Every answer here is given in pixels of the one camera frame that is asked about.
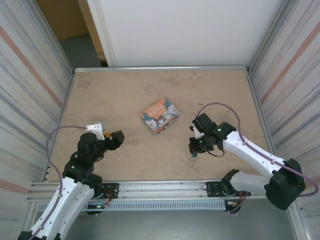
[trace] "cartoon cat illustration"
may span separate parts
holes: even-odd
[[[175,117],[179,114],[178,110],[171,104],[171,102],[169,102],[168,99],[164,100],[164,106],[165,106],[165,109],[167,109],[172,116]]]
[[[158,129],[157,123],[153,119],[146,120],[145,123],[148,124],[149,128],[151,128],[152,130]]]
[[[164,118],[165,119],[170,119],[172,117],[172,114],[169,112],[169,111],[166,111],[164,114],[163,114]]]
[[[165,123],[166,123],[166,119],[164,116],[159,116],[157,119],[156,119],[156,123],[158,124],[159,127],[163,126]]]
[[[172,104],[168,107],[168,111],[172,116],[177,116],[179,114],[178,110]]]
[[[148,124],[148,126],[152,129],[152,130],[156,130],[158,129],[157,123],[156,123],[156,119],[154,117],[150,117],[148,116],[148,114],[146,114],[145,112],[143,113],[143,119],[145,121],[146,124]]]

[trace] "aluminum frame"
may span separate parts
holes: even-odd
[[[38,212],[45,211],[49,203],[40,204]],[[96,212],[96,208],[89,208],[89,205],[102,205],[103,202],[91,202],[84,204],[81,211]],[[226,201],[223,199],[206,200],[133,200],[133,201],[111,201],[107,206],[98,209],[99,212],[127,212],[127,211],[176,211],[176,210],[226,210]]]
[[[74,85],[74,82],[75,82],[75,74],[73,74],[73,77],[72,77],[72,79],[70,81],[70,84],[69,84],[69,87],[68,87],[68,90],[67,90],[67,93],[66,93],[66,97],[65,97],[65,100],[64,100],[64,103],[63,103],[61,116],[60,116],[60,119],[59,119],[57,127],[61,127],[62,123],[64,121],[66,110],[67,110],[67,105],[68,105],[68,102],[69,102],[69,98],[70,98],[70,95],[71,95],[71,91],[72,91],[72,87]],[[50,151],[49,151],[49,156],[50,156],[51,159],[52,159],[52,156],[54,155],[54,152],[56,150],[57,139],[59,137],[59,133],[60,133],[60,131],[57,131],[57,133],[53,135],[52,145],[51,145]],[[47,180],[47,175],[49,174],[50,170],[51,170],[50,165],[47,163],[47,165],[44,168],[44,171],[42,173],[42,178],[41,178],[42,181]]]
[[[247,70],[245,65],[206,65],[206,66],[114,66],[76,68],[75,73],[92,72],[133,72],[133,71],[205,71],[205,70]]]
[[[271,138],[271,133],[268,128],[268,125],[265,121],[264,114],[262,111],[262,107],[260,104],[260,101],[258,99],[256,89],[253,85],[251,75],[248,73],[247,68],[245,66],[163,66],[163,67],[109,67],[109,68],[76,68],[76,73],[84,73],[84,72],[118,72],[118,71],[205,71],[205,70],[246,70],[246,77],[248,80],[248,84],[250,86],[251,94],[253,97],[253,101],[258,113],[258,117],[261,122],[262,130],[265,136],[265,139],[267,141],[267,146],[269,148],[270,153],[276,155],[276,149],[275,145],[273,143],[273,140]],[[60,123],[62,123],[63,117],[65,115],[66,106],[68,103],[68,100],[70,98],[71,89],[73,86],[75,80],[75,75],[73,76],[72,82],[70,83],[70,87],[68,90],[68,94],[66,96],[66,100],[64,103],[64,109],[62,111]],[[55,148],[55,142],[52,147],[52,153],[54,152]],[[127,189],[123,188],[123,192],[121,194],[119,193],[118,199],[121,199],[121,201],[137,201],[137,200],[207,200],[208,197],[206,195],[206,192],[200,189],[200,185],[204,184],[208,180],[184,180],[184,181],[116,181],[116,183],[120,183],[122,186],[127,186]],[[161,192],[156,193],[154,190],[147,190],[145,189],[146,186],[159,186],[159,185],[165,185],[167,187],[161,189]],[[196,184],[197,188],[193,189],[193,193],[197,191],[197,193],[201,194],[194,194],[194,195],[188,195],[188,189],[184,189],[187,184]],[[57,189],[58,183],[57,182],[35,182],[31,186],[30,195],[27,199],[27,209],[25,213],[24,222],[21,225],[22,230],[28,230],[33,225],[33,223],[36,220],[36,215],[38,212],[38,208],[40,203],[42,202],[48,202],[50,200],[50,197],[53,196],[54,191]],[[135,193],[136,195],[133,196],[126,196],[128,193]],[[250,198],[265,198],[263,196],[256,196],[253,195]],[[218,198],[212,198],[212,199],[233,199],[232,197],[218,197]],[[290,218],[292,220],[292,228],[294,228],[294,231],[297,235],[297,238],[299,240],[310,240],[310,230],[308,228],[308,225],[306,225],[306,222],[304,218],[301,216],[301,213],[299,212],[298,205],[296,202],[294,202],[288,211],[288,214],[290,215]]]

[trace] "white bracket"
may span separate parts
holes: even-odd
[[[95,122],[92,125],[87,125],[86,127],[86,131],[91,131],[92,133],[94,133],[96,135],[96,138],[98,140],[105,140],[105,136],[103,131],[106,129],[104,127],[104,124],[102,122]]]
[[[199,132],[199,130],[196,128],[196,126],[193,123],[192,123],[192,128],[193,128],[193,131],[194,131],[195,139],[199,139],[199,138],[201,138],[202,136],[205,135],[203,132]]]

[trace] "doorway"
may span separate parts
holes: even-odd
[[[108,66],[87,0],[36,2],[74,69]]]

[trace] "colorful tin box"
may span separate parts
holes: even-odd
[[[140,116],[150,132],[158,135],[178,121],[179,111],[167,98],[164,98],[143,111]]]

